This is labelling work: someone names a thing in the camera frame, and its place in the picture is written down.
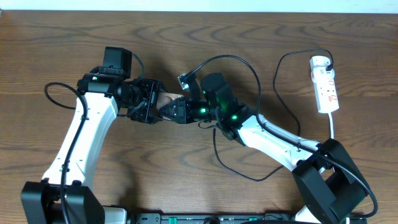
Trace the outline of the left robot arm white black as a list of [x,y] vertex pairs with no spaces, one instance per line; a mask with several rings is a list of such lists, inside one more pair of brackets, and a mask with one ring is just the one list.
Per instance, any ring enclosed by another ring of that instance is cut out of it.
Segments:
[[103,64],[93,68],[71,91],[75,114],[63,144],[40,182],[26,182],[21,202],[29,223],[131,223],[125,208],[103,206],[93,193],[101,148],[121,108],[140,123],[161,121],[155,111],[162,82],[139,75],[131,80],[136,54],[106,47]]

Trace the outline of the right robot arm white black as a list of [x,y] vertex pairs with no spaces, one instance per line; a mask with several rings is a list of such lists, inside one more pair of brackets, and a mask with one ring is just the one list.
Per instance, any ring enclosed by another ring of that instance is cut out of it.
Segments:
[[178,124],[216,121],[230,141],[257,149],[291,171],[305,206],[292,217],[300,223],[353,223],[362,219],[353,210],[374,197],[368,183],[336,140],[324,143],[294,135],[240,104],[221,73],[211,73],[200,83],[191,78],[192,93],[204,98],[176,98],[160,114]]

